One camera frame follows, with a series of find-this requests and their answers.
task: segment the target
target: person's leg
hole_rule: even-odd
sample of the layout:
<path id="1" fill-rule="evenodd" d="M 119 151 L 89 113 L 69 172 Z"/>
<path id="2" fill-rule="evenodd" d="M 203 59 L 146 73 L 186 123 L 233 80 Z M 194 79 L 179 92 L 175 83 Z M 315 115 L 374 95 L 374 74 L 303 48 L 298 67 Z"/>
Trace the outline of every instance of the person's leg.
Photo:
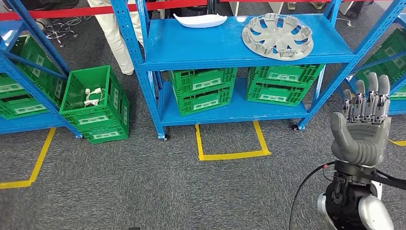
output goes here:
<path id="1" fill-rule="evenodd" d="M 88 0 L 90 7 L 109 6 L 109 0 Z M 101 29 L 104 31 L 106 40 L 112 50 L 112 53 L 120 66 L 123 74 L 131 74 L 134 71 L 134 66 L 125 46 L 124 40 L 120 35 L 120 30 L 113 13 L 95 15 L 100 24 Z"/>
<path id="2" fill-rule="evenodd" d="M 135 0 L 128 0 L 128 4 L 135 4 Z M 141 23 L 139 21 L 138 12 L 130 12 L 130 16 L 131 21 L 133 23 L 135 36 L 137 37 L 139 43 L 141 43 L 141 45 L 144 46 L 144 40 L 142 38 Z"/>

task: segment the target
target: robot finger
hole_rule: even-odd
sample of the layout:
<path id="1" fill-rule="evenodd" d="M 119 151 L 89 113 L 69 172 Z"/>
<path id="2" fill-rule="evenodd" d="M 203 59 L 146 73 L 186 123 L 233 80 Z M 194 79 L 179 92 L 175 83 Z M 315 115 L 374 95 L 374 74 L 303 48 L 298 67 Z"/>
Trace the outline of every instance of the robot finger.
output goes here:
<path id="1" fill-rule="evenodd" d="M 376 73 L 371 72 L 368 74 L 368 99 L 365 103 L 364 117 L 362 118 L 363 122 L 372 122 L 374 109 L 378 104 L 378 77 Z"/>
<path id="2" fill-rule="evenodd" d="M 352 114 L 351 91 L 349 89 L 346 89 L 344 90 L 343 94 L 344 94 L 344 107 L 341 113 L 344 115 L 347 121 L 350 121 Z"/>
<path id="3" fill-rule="evenodd" d="M 381 75 L 378 80 L 379 91 L 378 91 L 378 103 L 373 110 L 373 123 L 381 124 L 383 119 L 388 117 L 389 111 L 389 91 L 390 82 L 386 75 Z"/>
<path id="4" fill-rule="evenodd" d="M 363 80 L 358 80 L 355 83 L 357 97 L 353 106 L 353 113 L 351 116 L 351 122 L 360 122 L 364 117 L 365 112 L 365 84 Z"/>

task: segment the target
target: green plastic crate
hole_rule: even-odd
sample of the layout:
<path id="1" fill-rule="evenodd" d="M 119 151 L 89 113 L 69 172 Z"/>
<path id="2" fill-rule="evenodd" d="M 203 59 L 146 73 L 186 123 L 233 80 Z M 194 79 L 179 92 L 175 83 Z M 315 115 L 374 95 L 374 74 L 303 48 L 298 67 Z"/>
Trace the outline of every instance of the green plastic crate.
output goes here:
<path id="1" fill-rule="evenodd" d="M 365 64 L 375 62 L 375 61 L 377 61 L 375 57 L 370 57 Z M 381 75 L 387 75 L 389 77 L 389 79 L 390 79 L 388 69 L 382 64 L 374 65 L 374 66 L 368 67 L 366 69 L 361 69 L 355 74 L 355 76 L 357 77 L 358 80 L 363 80 L 364 81 L 366 90 L 368 90 L 368 78 L 367 78 L 367 76 L 368 76 L 368 74 L 370 72 L 376 73 L 376 75 L 378 77 L 381 76 Z"/>
<path id="2" fill-rule="evenodd" d="M 366 64 L 382 60 L 384 58 L 393 56 L 406 51 L 406 31 L 404 29 L 396 29 L 375 52 L 375 54 L 366 62 Z M 391 83 L 396 82 L 406 73 L 406 56 L 389 60 L 381 63 L 379 68 L 387 70 L 387 75 Z"/>
<path id="3" fill-rule="evenodd" d="M 103 89 L 105 99 L 84 107 L 85 90 Z M 71 71 L 60 114 L 80 132 L 120 126 L 128 130 L 129 101 L 110 66 Z"/>
<path id="4" fill-rule="evenodd" d="M 27 91 L 7 74 L 0 74 L 0 99 L 28 94 Z"/>
<path id="5" fill-rule="evenodd" d="M 46 56 L 43 49 L 29 35 L 20 36 L 11 49 L 11 53 L 59 73 L 59 70 Z M 65 91 L 65 80 L 61 80 L 56 76 L 34 69 L 20 62 L 15 62 L 15 64 L 50 100 L 57 106 L 61 105 L 61 92 Z"/>
<path id="6" fill-rule="evenodd" d="M 101 129 L 94 129 L 82 133 L 92 144 L 99 144 L 112 140 L 124 140 L 128 138 L 128 129 L 125 130 L 120 126 L 105 127 Z"/>
<path id="7" fill-rule="evenodd" d="M 181 116 L 230 104 L 234 85 L 184 98 L 176 98 Z"/>
<path id="8" fill-rule="evenodd" d="M 169 71 L 177 98 L 209 92 L 234 84 L 237 68 Z"/>
<path id="9" fill-rule="evenodd" d="M 129 101 L 122 94 L 120 94 L 119 100 L 118 114 L 113 113 L 108 107 L 100 107 L 86 113 L 73 113 L 63 115 L 63 117 L 81 133 L 112 126 L 128 129 Z"/>
<path id="10" fill-rule="evenodd" d="M 246 100 L 251 102 L 263 102 L 297 106 L 309 88 L 292 86 L 272 85 L 247 79 Z"/>
<path id="11" fill-rule="evenodd" d="M 0 99 L 0 116 L 10 120 L 46 112 L 47 109 L 30 95 Z"/>
<path id="12" fill-rule="evenodd" d="M 391 100 L 406 100 L 406 86 L 400 88 L 390 96 Z"/>
<path id="13" fill-rule="evenodd" d="M 252 81 L 293 87 L 310 87 L 325 65 L 258 66 L 248 69 Z"/>

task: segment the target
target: black cable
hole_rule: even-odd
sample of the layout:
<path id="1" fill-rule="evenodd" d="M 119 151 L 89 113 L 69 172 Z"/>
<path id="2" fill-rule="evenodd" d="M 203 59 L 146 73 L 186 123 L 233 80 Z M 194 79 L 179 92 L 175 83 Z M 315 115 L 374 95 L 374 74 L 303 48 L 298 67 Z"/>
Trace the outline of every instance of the black cable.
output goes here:
<path id="1" fill-rule="evenodd" d="M 326 174 L 324 173 L 324 171 L 325 171 L 325 169 L 324 169 L 324 167 L 323 167 L 323 176 L 324 176 L 324 178 L 326 178 L 327 180 L 333 182 L 333 180 L 331 180 L 330 178 L 328 178 L 328 177 L 326 176 Z"/>
<path id="2" fill-rule="evenodd" d="M 317 167 L 316 169 L 314 169 L 311 173 L 309 173 L 309 174 L 307 175 L 307 177 L 306 177 L 306 178 L 302 181 L 302 183 L 299 185 L 299 188 L 298 188 L 297 191 L 296 191 L 296 195 L 294 195 L 294 199 L 293 199 L 293 203 L 292 203 L 291 216 L 290 216 L 290 218 L 289 218 L 289 228 L 288 228 L 288 230 L 291 230 L 293 208 L 294 208 L 294 205 L 295 205 L 295 202 L 296 202 L 297 195 L 299 194 L 300 190 L 302 189 L 302 186 L 306 183 L 306 181 L 307 181 L 311 176 L 313 176 L 313 174 L 315 174 L 317 171 L 319 171 L 320 169 L 322 169 L 324 165 L 329 166 L 329 165 L 332 165 L 332 164 L 334 164 L 334 163 L 335 163 L 335 161 L 332 161 L 332 162 L 329 162 L 329 163 L 326 163 L 326 164 L 323 164 L 323 165 L 318 166 L 318 167 Z"/>

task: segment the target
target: crate label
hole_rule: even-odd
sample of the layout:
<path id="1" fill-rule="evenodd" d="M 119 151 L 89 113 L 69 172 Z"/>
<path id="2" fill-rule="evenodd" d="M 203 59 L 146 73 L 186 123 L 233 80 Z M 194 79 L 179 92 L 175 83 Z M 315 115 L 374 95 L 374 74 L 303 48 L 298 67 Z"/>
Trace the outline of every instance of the crate label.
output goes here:
<path id="1" fill-rule="evenodd" d="M 44 109 L 45 109 L 45 107 L 43 105 L 38 104 L 38 105 L 30 106 L 30 107 L 14 109 L 14 111 L 16 114 L 26 114 L 29 112 L 40 111 L 40 110 L 44 110 Z"/>
<path id="2" fill-rule="evenodd" d="M 205 103 L 201 103 L 201 104 L 195 104 L 193 106 L 193 110 L 203 109 L 203 108 L 213 106 L 213 105 L 216 105 L 216 104 L 218 104 L 218 99 L 213 100 L 213 101 L 209 101 L 209 102 L 205 102 Z"/>
<path id="3" fill-rule="evenodd" d="M 42 66 L 44 64 L 45 58 L 38 55 L 37 61 L 35 62 L 36 64 Z M 41 71 L 39 69 L 33 69 L 33 75 L 35 75 L 37 78 L 39 78 L 39 75 L 41 74 Z"/>
<path id="4" fill-rule="evenodd" d="M 54 93 L 54 95 L 55 95 L 58 99 L 59 99 L 60 96 L 61 96 L 62 84 L 63 84 L 63 81 L 58 78 L 58 82 L 56 83 L 56 89 L 55 89 L 55 93 Z"/>
<path id="5" fill-rule="evenodd" d="M 388 47 L 386 49 L 383 50 L 388 56 L 393 56 L 395 55 L 395 51 L 392 49 L 392 47 Z M 405 66 L 405 62 L 401 59 L 401 58 L 395 58 L 392 60 L 394 62 L 394 64 L 401 69 L 403 66 Z"/>
<path id="6" fill-rule="evenodd" d="M 286 97 L 278 97 L 278 96 L 273 96 L 273 95 L 266 95 L 263 94 L 259 98 L 260 100 L 267 100 L 267 101 L 277 101 L 277 102 L 286 102 Z"/>
<path id="7" fill-rule="evenodd" d="M 95 122 L 99 122 L 99 121 L 108 121 L 108 120 L 109 120 L 109 118 L 107 118 L 106 115 L 103 115 L 103 116 L 96 116 L 96 117 L 91 117 L 91 118 L 87 118 L 87 119 L 80 119 L 79 124 L 85 125 L 85 124 L 95 123 Z"/>
<path id="8" fill-rule="evenodd" d="M 406 92 L 395 92 L 391 97 L 406 97 Z"/>
<path id="9" fill-rule="evenodd" d="M 370 71 L 369 69 L 366 69 L 366 70 L 363 72 L 363 74 L 367 77 L 370 72 L 371 72 L 371 71 Z"/>
<path id="10" fill-rule="evenodd" d="M 120 134 L 118 132 L 111 132 L 111 133 L 103 133 L 103 134 L 97 134 L 97 135 L 93 135 L 93 138 L 95 140 L 97 139 L 102 139 L 102 138 L 112 138 L 112 137 L 116 137 L 119 136 Z"/>
<path id="11" fill-rule="evenodd" d="M 216 78 L 213 80 L 208 80 L 200 83 L 193 84 L 193 90 L 203 89 L 209 86 L 218 85 L 221 83 L 221 78 Z"/>
<path id="12" fill-rule="evenodd" d="M 267 78 L 276 79 L 276 80 L 285 80 L 285 81 L 299 81 L 299 76 L 297 76 L 297 75 L 288 75 L 288 74 L 279 74 L 279 73 L 270 73 L 270 75 Z"/>
<path id="13" fill-rule="evenodd" d="M 124 106 L 124 124 L 127 125 L 128 122 L 128 107 Z"/>
<path id="14" fill-rule="evenodd" d="M 113 105 L 115 109 L 118 109 L 118 89 L 114 89 L 114 102 Z"/>
<path id="15" fill-rule="evenodd" d="M 0 86 L 0 92 L 11 92 L 11 91 L 14 91 L 14 90 L 22 90 L 22 89 L 23 88 L 18 83 L 11 84 L 11 85 L 2 85 L 2 86 Z"/>

